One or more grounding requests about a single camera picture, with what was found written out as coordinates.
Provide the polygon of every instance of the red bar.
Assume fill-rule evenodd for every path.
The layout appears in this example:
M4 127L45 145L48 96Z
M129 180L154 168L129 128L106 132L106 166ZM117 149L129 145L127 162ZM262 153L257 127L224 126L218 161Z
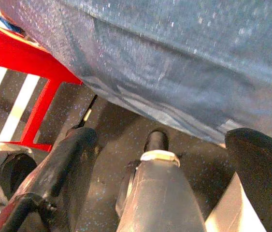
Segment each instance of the red bar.
M21 142L23 144L33 144L36 133L43 122L43 117L45 116L60 83L61 82L58 81L48 80L45 84L23 130L21 137Z
M10 35L0 31L0 66L60 82L82 83L51 54Z

